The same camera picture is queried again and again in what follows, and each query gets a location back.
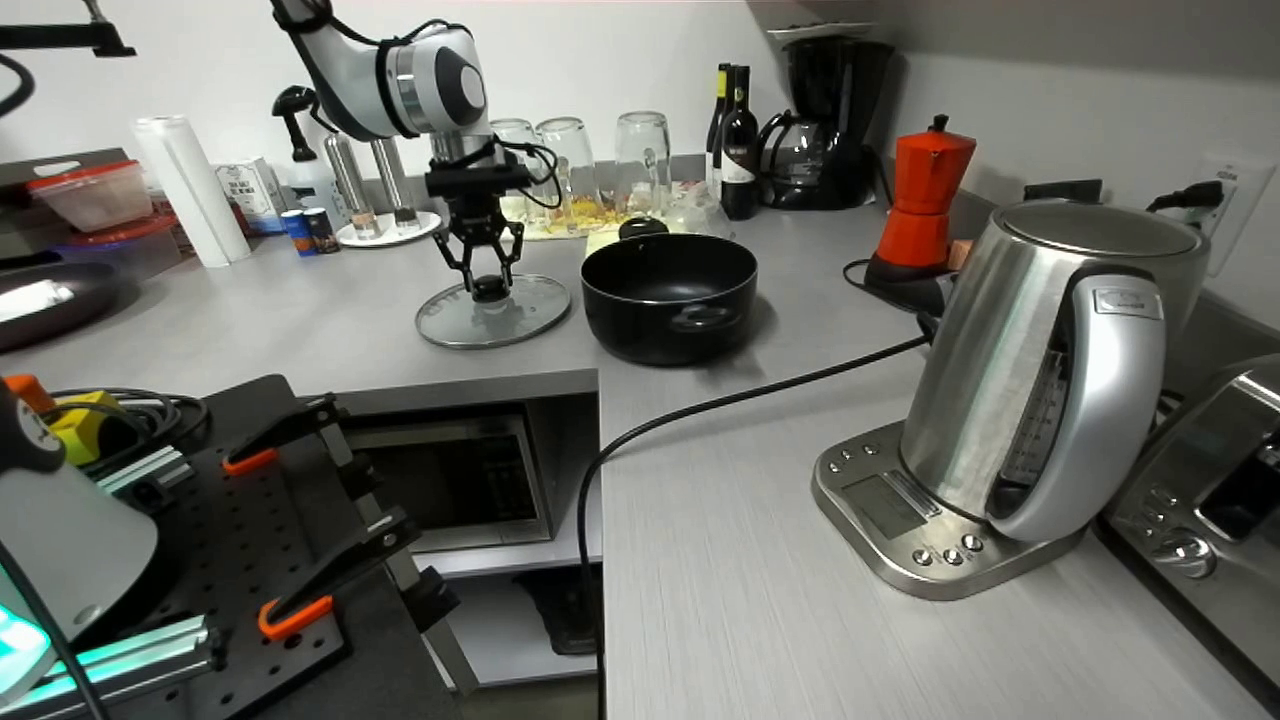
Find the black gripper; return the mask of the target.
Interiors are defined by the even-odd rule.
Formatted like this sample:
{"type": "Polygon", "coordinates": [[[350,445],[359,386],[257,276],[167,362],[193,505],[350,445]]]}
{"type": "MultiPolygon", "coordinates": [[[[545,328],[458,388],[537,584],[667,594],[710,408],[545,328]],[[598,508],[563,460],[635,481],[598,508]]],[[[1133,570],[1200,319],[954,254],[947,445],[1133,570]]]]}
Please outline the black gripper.
{"type": "Polygon", "coordinates": [[[442,203],[449,236],[438,255],[469,283],[480,280],[477,255],[495,255],[495,280],[512,280],[512,265],[524,254],[524,230],[505,218],[498,198],[528,189],[531,173],[505,148],[482,144],[458,162],[430,162],[423,189],[442,203]]]}

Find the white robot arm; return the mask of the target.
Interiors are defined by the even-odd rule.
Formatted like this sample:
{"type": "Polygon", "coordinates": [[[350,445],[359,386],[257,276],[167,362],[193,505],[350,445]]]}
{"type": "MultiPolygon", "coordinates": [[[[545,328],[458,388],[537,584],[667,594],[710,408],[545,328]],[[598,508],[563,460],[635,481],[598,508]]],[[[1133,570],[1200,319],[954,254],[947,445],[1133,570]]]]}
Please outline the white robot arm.
{"type": "Polygon", "coordinates": [[[488,87],[464,23],[423,20],[401,38],[359,38],[333,0],[272,0],[276,28],[302,61],[322,115],[350,141],[430,141],[423,189],[442,203],[438,255],[469,294],[505,295],[524,230],[498,198],[531,173],[488,130],[488,87]]]}

